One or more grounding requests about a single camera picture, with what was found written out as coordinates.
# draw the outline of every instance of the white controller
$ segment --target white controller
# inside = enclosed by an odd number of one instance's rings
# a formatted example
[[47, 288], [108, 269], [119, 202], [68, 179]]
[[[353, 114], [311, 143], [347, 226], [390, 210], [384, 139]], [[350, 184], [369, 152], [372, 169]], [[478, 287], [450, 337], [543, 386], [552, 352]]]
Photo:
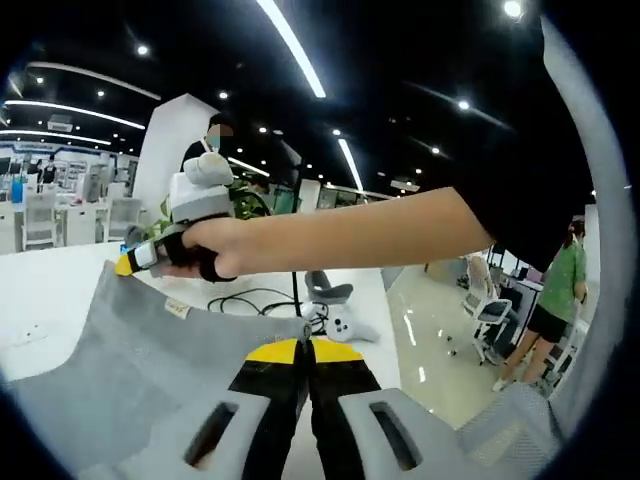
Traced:
[[349, 318], [332, 318], [327, 322], [326, 329], [327, 336], [334, 342], [345, 343], [355, 340], [376, 342], [380, 338], [380, 334], [369, 325]]

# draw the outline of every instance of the white pillar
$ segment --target white pillar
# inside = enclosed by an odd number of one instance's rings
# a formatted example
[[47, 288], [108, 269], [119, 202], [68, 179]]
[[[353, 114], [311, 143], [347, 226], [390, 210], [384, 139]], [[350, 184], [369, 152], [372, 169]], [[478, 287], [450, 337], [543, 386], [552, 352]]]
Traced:
[[160, 204], [169, 193], [171, 176], [180, 171], [187, 148], [206, 135], [209, 119], [217, 112], [189, 94], [153, 111], [133, 186], [133, 198], [142, 200], [150, 222], [160, 217]]
[[316, 180], [302, 180], [300, 185], [300, 208], [299, 212], [311, 213], [318, 205], [320, 196], [320, 182]]

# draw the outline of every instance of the white cabinet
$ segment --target white cabinet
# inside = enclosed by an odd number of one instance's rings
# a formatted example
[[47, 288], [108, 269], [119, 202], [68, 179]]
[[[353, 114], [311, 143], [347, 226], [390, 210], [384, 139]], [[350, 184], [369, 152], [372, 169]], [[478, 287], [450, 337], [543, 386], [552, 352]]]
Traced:
[[74, 207], [67, 212], [67, 245], [96, 243], [96, 209]]

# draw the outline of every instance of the green shirt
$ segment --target green shirt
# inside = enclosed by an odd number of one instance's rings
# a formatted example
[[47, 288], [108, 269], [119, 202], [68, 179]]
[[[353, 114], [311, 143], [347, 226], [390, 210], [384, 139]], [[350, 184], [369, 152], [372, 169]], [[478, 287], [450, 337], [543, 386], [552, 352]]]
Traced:
[[584, 282], [587, 256], [578, 242], [561, 248], [545, 275], [544, 290], [538, 304], [547, 312], [573, 323], [575, 317], [574, 286]]

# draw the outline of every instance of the label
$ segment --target label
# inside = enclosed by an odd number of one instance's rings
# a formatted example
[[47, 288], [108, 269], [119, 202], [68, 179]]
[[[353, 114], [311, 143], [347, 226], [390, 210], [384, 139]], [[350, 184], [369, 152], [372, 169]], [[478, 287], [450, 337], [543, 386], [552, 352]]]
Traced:
[[167, 312], [170, 312], [176, 317], [183, 320], [187, 319], [187, 314], [189, 313], [190, 308], [191, 307], [189, 305], [185, 305], [184, 303], [174, 300], [173, 298], [167, 297], [167, 301], [164, 302], [164, 309]]

